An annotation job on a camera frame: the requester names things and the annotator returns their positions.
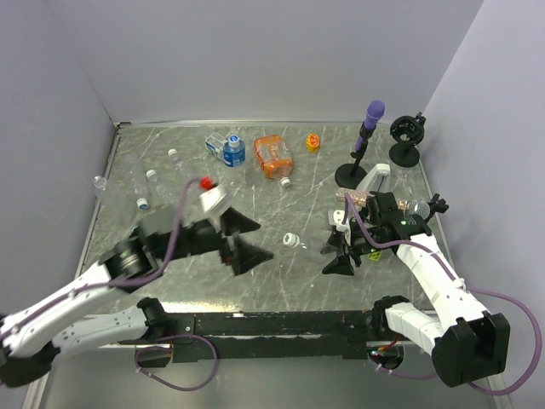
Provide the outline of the clear bottle front white cap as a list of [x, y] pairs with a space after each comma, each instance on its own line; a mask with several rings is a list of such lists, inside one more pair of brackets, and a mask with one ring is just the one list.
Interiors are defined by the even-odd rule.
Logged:
[[297, 234], [297, 235], [300, 237], [301, 243], [296, 248], [286, 247], [283, 244], [283, 239], [282, 239], [282, 244], [284, 245], [284, 247], [286, 249], [291, 250], [291, 251], [295, 251], [295, 252], [298, 252], [298, 253], [302, 252], [305, 255], [321, 255], [319, 253], [319, 251], [320, 251], [321, 247], [323, 246], [323, 244], [325, 243], [326, 240], [315, 239], [313, 237], [307, 237], [307, 236], [301, 235], [301, 234]]

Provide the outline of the clear bottle small white cap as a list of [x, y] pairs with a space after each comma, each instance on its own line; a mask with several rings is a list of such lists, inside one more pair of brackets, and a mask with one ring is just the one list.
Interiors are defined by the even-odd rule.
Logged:
[[146, 172], [146, 178], [152, 190], [152, 198], [155, 205], [172, 205], [175, 203], [175, 195], [157, 171], [149, 169]]

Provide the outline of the clear Pocari bottle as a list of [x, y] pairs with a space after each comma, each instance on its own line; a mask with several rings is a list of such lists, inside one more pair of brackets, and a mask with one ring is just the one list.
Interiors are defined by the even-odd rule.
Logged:
[[95, 197], [102, 201], [108, 193], [108, 180], [104, 176], [95, 176], [94, 180]]

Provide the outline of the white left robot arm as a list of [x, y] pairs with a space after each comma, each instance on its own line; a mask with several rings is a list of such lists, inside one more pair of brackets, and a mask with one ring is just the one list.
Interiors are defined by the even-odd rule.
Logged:
[[218, 227], [207, 219], [185, 227], [171, 205], [153, 210], [128, 238], [71, 283], [1, 318], [1, 383], [8, 388], [27, 385], [58, 362], [106, 344], [161, 341], [169, 331], [169, 319], [156, 298], [142, 299], [115, 314], [91, 312], [152, 283], [177, 259], [215, 252], [234, 274], [245, 274], [273, 259], [271, 251], [241, 237], [259, 228], [259, 223], [233, 209], [221, 216]]

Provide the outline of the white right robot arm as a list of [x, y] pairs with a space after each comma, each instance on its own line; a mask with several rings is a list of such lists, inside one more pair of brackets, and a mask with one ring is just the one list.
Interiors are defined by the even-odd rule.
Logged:
[[345, 208], [330, 213], [332, 233], [324, 248], [336, 257], [324, 274], [352, 275], [362, 256], [390, 250], [411, 271], [436, 315], [430, 317], [402, 296], [384, 297], [371, 310], [376, 336], [400, 335], [432, 358], [449, 387], [500, 374], [508, 357], [510, 325], [492, 314], [465, 286], [439, 248], [420, 201], [398, 201], [392, 193], [365, 193], [356, 198], [341, 188]]

